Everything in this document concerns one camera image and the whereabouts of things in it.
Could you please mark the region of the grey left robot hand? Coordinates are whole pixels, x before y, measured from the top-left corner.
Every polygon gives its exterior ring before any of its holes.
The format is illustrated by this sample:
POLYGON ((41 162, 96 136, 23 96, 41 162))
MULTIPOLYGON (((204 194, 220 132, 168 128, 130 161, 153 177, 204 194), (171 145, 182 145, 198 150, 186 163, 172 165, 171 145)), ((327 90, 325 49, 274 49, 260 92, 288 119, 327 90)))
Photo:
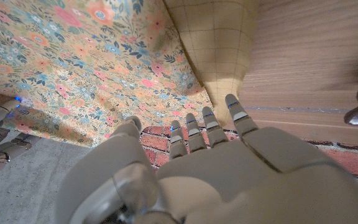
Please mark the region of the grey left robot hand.
POLYGON ((212 110, 188 134, 173 121, 169 160, 153 169, 128 117, 62 182, 55 223, 358 223, 358 182, 317 147, 259 128, 225 98, 239 135, 230 141, 212 110))

